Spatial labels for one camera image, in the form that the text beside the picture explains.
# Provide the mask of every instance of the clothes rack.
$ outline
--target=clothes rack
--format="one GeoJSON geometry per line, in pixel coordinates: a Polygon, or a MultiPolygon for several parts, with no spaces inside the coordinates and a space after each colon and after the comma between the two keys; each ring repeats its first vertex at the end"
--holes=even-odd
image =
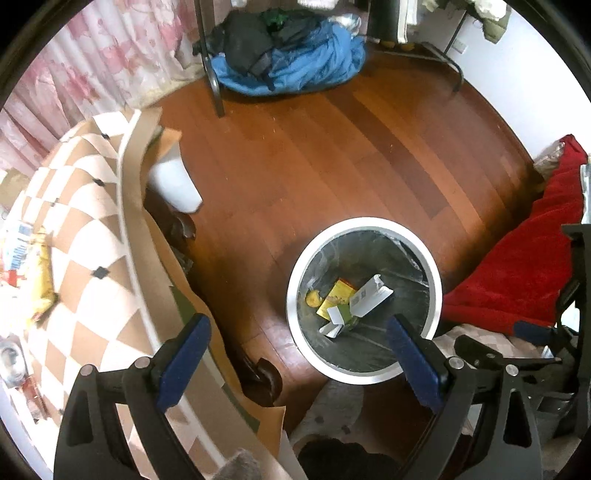
{"type": "MultiPolygon", "coordinates": [[[[212,61],[209,57],[209,53],[207,52],[207,44],[205,40],[205,27],[203,25],[203,11],[201,8],[201,0],[194,0],[195,4],[195,14],[197,17],[197,27],[199,29],[199,43],[201,44],[201,61],[203,62],[203,69],[205,70],[205,75],[207,77],[207,81],[209,82],[209,87],[212,92],[213,98],[213,105],[216,109],[217,116],[219,118],[225,115],[225,110],[222,102],[222,94],[220,92],[220,84],[217,80],[216,72],[213,70],[212,61]]],[[[446,48],[441,51],[431,42],[420,42],[423,48],[428,50],[431,55],[425,55],[420,53],[412,53],[412,52],[405,52],[405,51],[386,51],[386,50],[377,50],[382,53],[387,53],[389,55],[396,55],[400,57],[409,57],[413,59],[423,59],[423,60],[432,60],[437,61],[440,63],[445,63],[450,67],[454,68],[459,75],[459,80],[456,83],[453,91],[458,92],[464,83],[464,73],[462,68],[448,55],[449,50],[451,49],[453,43],[456,41],[458,33],[462,29],[463,24],[466,21],[468,16],[468,11],[465,10],[464,14],[462,15],[462,19],[457,25],[455,32],[453,33],[450,41],[447,43],[446,48]]]]}
{"type": "Polygon", "coordinates": [[[457,81],[456,86],[453,89],[454,92],[459,92],[460,88],[462,88],[462,85],[464,84],[464,72],[462,71],[462,68],[454,60],[452,60],[452,58],[448,55],[448,52],[450,51],[453,43],[456,41],[457,35],[458,35],[458,33],[460,33],[460,30],[462,29],[462,26],[465,23],[467,17],[468,17],[468,10],[464,10],[464,13],[462,15],[462,19],[458,23],[455,32],[453,33],[451,39],[449,40],[449,42],[447,43],[447,46],[445,47],[445,50],[443,50],[443,51],[441,51],[439,48],[437,48],[431,42],[427,42],[427,41],[420,42],[419,45],[422,46],[423,48],[425,48],[426,50],[428,50],[432,55],[423,55],[421,53],[412,53],[412,52],[406,52],[406,51],[387,51],[387,50],[377,50],[377,51],[380,51],[381,53],[387,53],[388,55],[396,55],[398,57],[409,57],[412,59],[432,60],[432,61],[437,61],[439,63],[445,63],[445,64],[449,65],[450,67],[454,68],[455,71],[457,71],[457,74],[459,75],[459,80],[457,81]]]}
{"type": "Polygon", "coordinates": [[[207,43],[205,40],[205,27],[203,25],[203,11],[201,9],[201,0],[194,0],[195,14],[197,16],[197,28],[199,29],[199,43],[201,44],[201,61],[203,62],[203,69],[205,76],[209,82],[209,87],[212,91],[213,105],[216,109],[217,116],[223,117],[226,112],[223,107],[222,94],[220,92],[220,84],[217,81],[217,75],[212,67],[212,60],[207,52],[207,43]]]}

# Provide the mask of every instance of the green cloth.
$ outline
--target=green cloth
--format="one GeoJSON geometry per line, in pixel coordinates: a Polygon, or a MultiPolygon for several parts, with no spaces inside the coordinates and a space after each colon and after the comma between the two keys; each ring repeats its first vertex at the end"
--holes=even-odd
{"type": "Polygon", "coordinates": [[[436,0],[437,5],[439,8],[447,7],[447,4],[451,2],[453,5],[458,7],[459,9],[464,9],[468,11],[468,14],[471,17],[476,18],[482,22],[482,31],[484,33],[484,38],[493,43],[499,43],[499,40],[507,31],[507,25],[509,24],[509,17],[511,16],[511,7],[507,5],[507,13],[503,18],[500,20],[490,20],[489,18],[482,18],[474,4],[468,3],[466,0],[436,0]]]}

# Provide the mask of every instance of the red blanket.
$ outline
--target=red blanket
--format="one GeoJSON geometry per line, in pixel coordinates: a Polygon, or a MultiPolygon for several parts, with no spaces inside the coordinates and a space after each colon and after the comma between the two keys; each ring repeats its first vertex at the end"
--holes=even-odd
{"type": "Polygon", "coordinates": [[[526,320],[553,325],[559,290],[570,278],[570,241],[564,223],[579,223],[583,196],[579,167],[587,154],[566,135],[560,166],[530,217],[508,233],[464,282],[443,298],[441,317],[511,335],[526,320]]]}

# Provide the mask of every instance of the snack package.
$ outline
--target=snack package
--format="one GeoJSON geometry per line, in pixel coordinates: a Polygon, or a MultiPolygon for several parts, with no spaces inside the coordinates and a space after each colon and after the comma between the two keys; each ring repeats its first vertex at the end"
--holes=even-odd
{"type": "Polygon", "coordinates": [[[330,307],[336,307],[337,305],[346,305],[349,303],[349,299],[355,293],[355,287],[346,280],[340,278],[336,281],[335,286],[332,287],[329,294],[320,305],[320,308],[316,310],[316,313],[322,318],[330,321],[330,315],[326,311],[330,307]]]}
{"type": "Polygon", "coordinates": [[[27,257],[33,227],[25,222],[11,222],[6,226],[1,242],[2,279],[13,287],[18,287],[22,278],[22,268],[27,257]]]}
{"type": "Polygon", "coordinates": [[[24,280],[20,284],[19,298],[27,326],[39,320],[56,301],[46,237],[43,228],[31,237],[30,250],[24,264],[24,280]]]}

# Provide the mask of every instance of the gray fabric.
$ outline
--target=gray fabric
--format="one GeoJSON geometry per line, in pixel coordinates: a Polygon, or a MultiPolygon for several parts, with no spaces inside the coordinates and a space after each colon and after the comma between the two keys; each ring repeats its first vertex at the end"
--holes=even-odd
{"type": "Polygon", "coordinates": [[[247,450],[238,450],[236,455],[219,469],[212,480],[262,480],[258,462],[247,450]]]}

